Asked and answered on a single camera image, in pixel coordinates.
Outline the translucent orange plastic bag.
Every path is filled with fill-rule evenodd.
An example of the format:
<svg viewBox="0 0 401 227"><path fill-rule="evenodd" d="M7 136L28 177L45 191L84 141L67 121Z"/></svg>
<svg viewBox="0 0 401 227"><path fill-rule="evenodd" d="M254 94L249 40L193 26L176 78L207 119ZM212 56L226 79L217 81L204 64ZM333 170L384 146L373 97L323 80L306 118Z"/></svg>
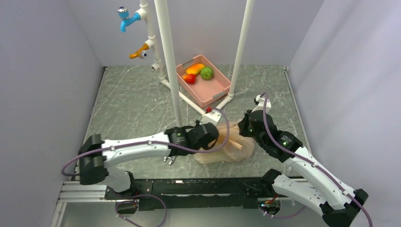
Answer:
<svg viewBox="0 0 401 227"><path fill-rule="evenodd" d="M255 142L252 138L239 134L237 122L229 122L230 133L226 144L218 151L212 153L197 153L194 159L201 164L217 162L240 162L249 158L254 151Z"/></svg>

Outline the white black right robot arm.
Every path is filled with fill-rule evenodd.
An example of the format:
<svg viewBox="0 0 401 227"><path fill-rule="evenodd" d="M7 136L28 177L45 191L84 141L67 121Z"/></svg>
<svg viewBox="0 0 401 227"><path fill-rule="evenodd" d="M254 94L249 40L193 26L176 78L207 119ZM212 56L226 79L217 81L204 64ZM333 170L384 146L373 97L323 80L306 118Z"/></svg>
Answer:
<svg viewBox="0 0 401 227"><path fill-rule="evenodd" d="M310 184L307 186L270 169L261 178L264 195L292 198L318 213L330 227L349 227L360 211L366 215L369 226L373 225L363 207L368 194L331 174L292 133L278 130L270 115L263 110L247 110L238 126L240 135L253 138L267 154L297 171Z"/></svg>

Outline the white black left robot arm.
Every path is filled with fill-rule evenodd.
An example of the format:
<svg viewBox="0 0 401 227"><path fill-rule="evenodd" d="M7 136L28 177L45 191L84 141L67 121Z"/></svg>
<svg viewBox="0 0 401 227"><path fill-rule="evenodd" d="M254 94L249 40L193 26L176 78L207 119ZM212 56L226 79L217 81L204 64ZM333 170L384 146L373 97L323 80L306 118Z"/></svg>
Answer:
<svg viewBox="0 0 401 227"><path fill-rule="evenodd" d="M94 134L78 150L79 181L81 185L104 183L128 199L136 192L133 174L118 170L116 165L148 157L163 157L171 165L178 156L211 150L218 137L215 125L200 122L128 140L103 140Z"/></svg>

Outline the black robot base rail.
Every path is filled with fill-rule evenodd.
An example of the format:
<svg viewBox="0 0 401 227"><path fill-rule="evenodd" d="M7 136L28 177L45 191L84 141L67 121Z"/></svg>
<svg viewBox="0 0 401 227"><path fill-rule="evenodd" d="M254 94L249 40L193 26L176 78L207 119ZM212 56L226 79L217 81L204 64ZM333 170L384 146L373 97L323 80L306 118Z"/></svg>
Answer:
<svg viewBox="0 0 401 227"><path fill-rule="evenodd" d="M255 209L262 202L277 200L276 194L264 187L259 177L136 179L133 191L116 193L106 188L105 199L121 201L134 195L140 211L155 209L189 209L242 207Z"/></svg>

